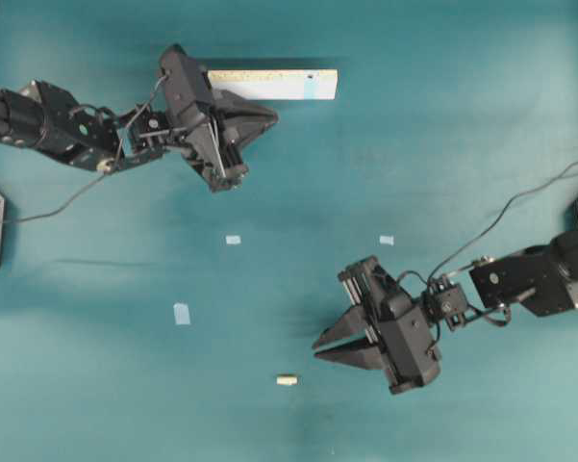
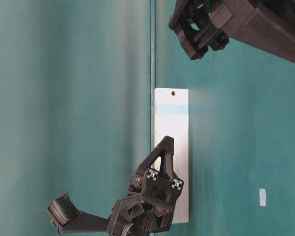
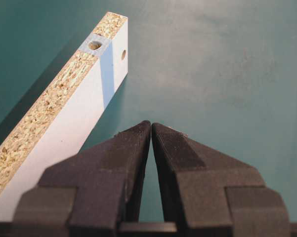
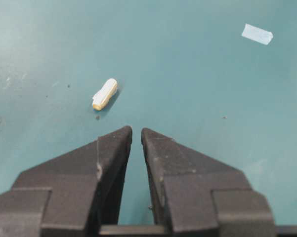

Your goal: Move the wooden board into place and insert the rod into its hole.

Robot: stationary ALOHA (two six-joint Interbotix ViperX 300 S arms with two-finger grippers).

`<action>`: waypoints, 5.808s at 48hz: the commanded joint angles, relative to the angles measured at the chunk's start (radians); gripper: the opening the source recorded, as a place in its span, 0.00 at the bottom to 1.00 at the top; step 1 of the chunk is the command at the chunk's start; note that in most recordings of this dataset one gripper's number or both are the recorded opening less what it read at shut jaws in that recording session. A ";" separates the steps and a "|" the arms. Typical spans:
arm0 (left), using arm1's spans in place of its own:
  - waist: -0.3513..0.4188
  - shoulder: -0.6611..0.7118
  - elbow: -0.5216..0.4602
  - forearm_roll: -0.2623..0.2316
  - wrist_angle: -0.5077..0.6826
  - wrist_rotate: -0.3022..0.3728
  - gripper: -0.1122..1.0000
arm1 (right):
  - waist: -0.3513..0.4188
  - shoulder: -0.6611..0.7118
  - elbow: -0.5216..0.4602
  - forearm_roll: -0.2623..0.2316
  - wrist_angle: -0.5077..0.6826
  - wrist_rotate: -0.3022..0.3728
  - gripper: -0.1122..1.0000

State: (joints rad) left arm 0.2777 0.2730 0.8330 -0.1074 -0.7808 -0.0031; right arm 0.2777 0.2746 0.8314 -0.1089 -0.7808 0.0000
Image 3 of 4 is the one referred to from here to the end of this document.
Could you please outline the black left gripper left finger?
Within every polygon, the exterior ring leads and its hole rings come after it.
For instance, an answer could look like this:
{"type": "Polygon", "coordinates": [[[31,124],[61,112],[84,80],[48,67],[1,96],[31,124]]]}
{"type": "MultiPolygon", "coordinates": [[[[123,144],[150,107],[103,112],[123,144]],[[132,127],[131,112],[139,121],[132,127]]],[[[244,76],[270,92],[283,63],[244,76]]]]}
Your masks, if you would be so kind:
{"type": "Polygon", "coordinates": [[[114,237],[136,221],[151,137],[145,120],[48,167],[13,218],[16,237],[114,237]]]}

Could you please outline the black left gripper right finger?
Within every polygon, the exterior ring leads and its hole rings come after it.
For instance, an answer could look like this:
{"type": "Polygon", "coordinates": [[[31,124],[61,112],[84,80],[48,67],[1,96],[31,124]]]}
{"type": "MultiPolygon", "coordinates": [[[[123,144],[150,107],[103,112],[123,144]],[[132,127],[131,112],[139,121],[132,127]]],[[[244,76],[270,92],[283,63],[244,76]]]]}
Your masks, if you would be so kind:
{"type": "Polygon", "coordinates": [[[281,196],[255,167],[160,123],[152,142],[164,219],[185,236],[290,236],[281,196]]]}

